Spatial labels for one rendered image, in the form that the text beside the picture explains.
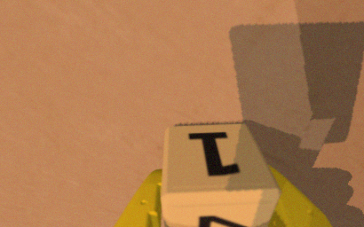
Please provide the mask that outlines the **tan number cube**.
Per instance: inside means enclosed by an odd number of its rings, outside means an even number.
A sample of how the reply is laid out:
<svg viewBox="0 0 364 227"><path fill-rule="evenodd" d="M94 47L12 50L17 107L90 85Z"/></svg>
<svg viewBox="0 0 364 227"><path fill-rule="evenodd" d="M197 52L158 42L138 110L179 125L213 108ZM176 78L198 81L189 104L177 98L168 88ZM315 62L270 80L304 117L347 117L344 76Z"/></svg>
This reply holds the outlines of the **tan number cube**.
<svg viewBox="0 0 364 227"><path fill-rule="evenodd" d="M165 130L164 227L267 227L281 193L246 124Z"/></svg>

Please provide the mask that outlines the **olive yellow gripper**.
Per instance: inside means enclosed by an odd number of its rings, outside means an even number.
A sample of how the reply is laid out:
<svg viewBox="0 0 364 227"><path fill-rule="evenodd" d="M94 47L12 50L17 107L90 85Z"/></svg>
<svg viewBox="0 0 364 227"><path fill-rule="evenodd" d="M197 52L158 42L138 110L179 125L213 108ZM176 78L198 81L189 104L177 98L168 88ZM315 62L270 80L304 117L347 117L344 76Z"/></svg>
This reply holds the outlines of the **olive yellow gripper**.
<svg viewBox="0 0 364 227"><path fill-rule="evenodd" d="M328 218L286 177L268 165L281 188L281 196L268 227L332 227ZM161 227L162 169L145 179L114 227Z"/></svg>

